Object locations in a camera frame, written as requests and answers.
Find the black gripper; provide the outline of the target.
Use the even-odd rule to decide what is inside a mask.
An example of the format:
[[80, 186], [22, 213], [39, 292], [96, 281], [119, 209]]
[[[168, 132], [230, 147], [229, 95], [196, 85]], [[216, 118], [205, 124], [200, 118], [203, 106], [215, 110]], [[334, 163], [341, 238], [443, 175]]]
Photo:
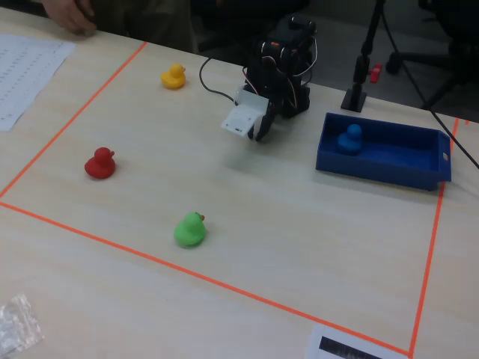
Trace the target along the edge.
[[[269, 104], [262, 117], [256, 142], [261, 141], [268, 134], [277, 115], [287, 117], [289, 110], [287, 75], [278, 69], [262, 69], [261, 81], [261, 95], [269, 100]], [[254, 126], [248, 131], [248, 138], [254, 138]]]

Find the bare person hand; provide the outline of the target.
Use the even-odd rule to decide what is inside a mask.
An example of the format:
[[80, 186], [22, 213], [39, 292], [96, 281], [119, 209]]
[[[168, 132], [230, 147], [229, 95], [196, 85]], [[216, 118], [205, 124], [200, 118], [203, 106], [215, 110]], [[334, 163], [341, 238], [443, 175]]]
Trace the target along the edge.
[[97, 30], [88, 0], [42, 0], [41, 4], [51, 20], [72, 34], [91, 35]]

